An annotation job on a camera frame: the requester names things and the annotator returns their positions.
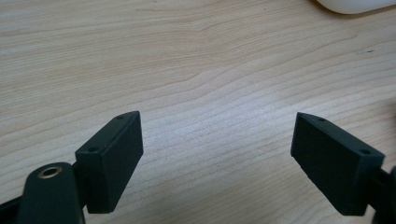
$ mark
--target wood grain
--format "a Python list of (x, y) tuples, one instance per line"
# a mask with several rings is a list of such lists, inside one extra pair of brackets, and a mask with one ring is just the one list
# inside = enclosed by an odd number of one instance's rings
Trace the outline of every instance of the wood grain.
[(0, 203), (111, 118), (145, 154), (88, 223), (370, 223), (342, 217), (290, 156), (296, 112), (396, 163), (396, 7), (300, 0), (1, 0)]

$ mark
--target black plastic part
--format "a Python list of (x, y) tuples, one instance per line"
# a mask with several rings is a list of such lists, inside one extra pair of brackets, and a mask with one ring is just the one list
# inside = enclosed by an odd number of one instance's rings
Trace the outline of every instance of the black plastic part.
[(69, 163), (48, 164), (29, 174), (21, 198), (17, 223), (85, 223), (78, 201), (73, 168)]
[(89, 213), (114, 211), (142, 155), (138, 111), (115, 117), (76, 151)]
[(312, 182), (344, 216), (362, 216), (384, 154), (326, 119), (298, 113), (291, 146)]
[(20, 207), (21, 197), (0, 204), (0, 223), (12, 224), (17, 220), (18, 208)]

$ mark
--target small hole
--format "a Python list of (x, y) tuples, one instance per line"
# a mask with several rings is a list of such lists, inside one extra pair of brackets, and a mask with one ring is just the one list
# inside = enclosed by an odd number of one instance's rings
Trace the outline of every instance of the small hole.
[(51, 178), (58, 175), (61, 171), (62, 171), (61, 166), (53, 166), (41, 171), (40, 174), (38, 174), (38, 177), (41, 179)]
[(367, 149), (361, 149), (361, 153), (366, 154), (366, 155), (370, 155), (371, 152)]
[(89, 152), (95, 152), (95, 151), (98, 151), (98, 150), (99, 150), (99, 147), (90, 147), (90, 148), (88, 148)]

